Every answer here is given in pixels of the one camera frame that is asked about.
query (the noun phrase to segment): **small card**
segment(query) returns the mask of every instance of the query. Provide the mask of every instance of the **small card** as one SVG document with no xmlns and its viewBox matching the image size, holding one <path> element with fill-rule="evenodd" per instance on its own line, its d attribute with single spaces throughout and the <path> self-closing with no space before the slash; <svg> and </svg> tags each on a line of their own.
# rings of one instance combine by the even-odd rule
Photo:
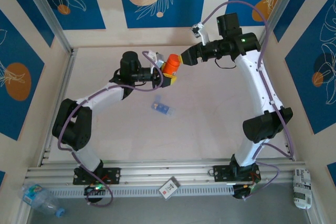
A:
<svg viewBox="0 0 336 224">
<path fill-rule="evenodd" d="M 165 199 L 169 199 L 180 187 L 175 177 L 171 177 L 160 189 L 159 192 Z"/>
</svg>

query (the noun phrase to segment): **orange circle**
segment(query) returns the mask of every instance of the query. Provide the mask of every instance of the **orange circle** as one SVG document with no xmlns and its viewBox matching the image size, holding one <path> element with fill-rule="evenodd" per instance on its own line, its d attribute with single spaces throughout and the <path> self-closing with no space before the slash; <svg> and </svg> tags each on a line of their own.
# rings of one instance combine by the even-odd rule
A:
<svg viewBox="0 0 336 224">
<path fill-rule="evenodd" d="M 258 4 L 256 4 L 256 8 L 259 9 L 266 20 L 268 20 L 269 15 L 271 14 L 277 1 L 278 0 L 261 0 Z M 252 18 L 257 22 L 262 21 L 261 16 L 255 10 L 252 11 Z"/>
<path fill-rule="evenodd" d="M 70 8 L 66 5 L 59 5 L 57 7 L 57 10 L 62 13 L 63 15 L 68 15 L 70 14 Z"/>
<path fill-rule="evenodd" d="M 12 63 L 5 70 L 5 77 L 9 96 L 16 101 L 26 100 L 32 87 L 28 68 L 22 63 Z"/>
<path fill-rule="evenodd" d="M 323 84 L 323 74 L 321 74 L 320 72 L 314 73 L 311 81 L 313 82 L 315 87 L 320 87 Z"/>
</svg>

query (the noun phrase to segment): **water bottle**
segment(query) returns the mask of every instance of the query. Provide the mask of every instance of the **water bottle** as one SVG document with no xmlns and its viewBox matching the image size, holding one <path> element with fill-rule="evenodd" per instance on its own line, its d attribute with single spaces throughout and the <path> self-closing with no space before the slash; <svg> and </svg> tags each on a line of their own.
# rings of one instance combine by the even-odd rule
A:
<svg viewBox="0 0 336 224">
<path fill-rule="evenodd" d="M 60 207 L 57 198 L 47 189 L 36 183 L 24 184 L 19 191 L 19 197 L 32 208 L 47 215 L 61 217 L 64 209 Z"/>
</svg>

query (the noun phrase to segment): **blue bottle cap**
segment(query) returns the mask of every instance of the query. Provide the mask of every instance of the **blue bottle cap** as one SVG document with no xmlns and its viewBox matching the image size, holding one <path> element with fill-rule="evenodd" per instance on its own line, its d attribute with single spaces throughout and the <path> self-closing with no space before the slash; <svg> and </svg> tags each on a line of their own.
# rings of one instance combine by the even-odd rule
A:
<svg viewBox="0 0 336 224">
<path fill-rule="evenodd" d="M 59 208 L 57 211 L 56 211 L 56 213 L 55 213 L 55 215 L 56 215 L 56 217 L 62 217 L 62 215 L 65 213 L 65 210 L 63 209 L 63 208 Z"/>
</svg>

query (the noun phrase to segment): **orange cup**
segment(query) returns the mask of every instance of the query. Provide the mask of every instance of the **orange cup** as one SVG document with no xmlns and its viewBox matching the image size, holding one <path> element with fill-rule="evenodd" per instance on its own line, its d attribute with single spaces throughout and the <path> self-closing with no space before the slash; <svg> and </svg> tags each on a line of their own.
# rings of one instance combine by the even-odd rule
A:
<svg viewBox="0 0 336 224">
<path fill-rule="evenodd" d="M 180 60 L 178 55 L 169 55 L 166 65 L 163 68 L 163 72 L 172 76 L 176 75 L 180 66 Z"/>
</svg>

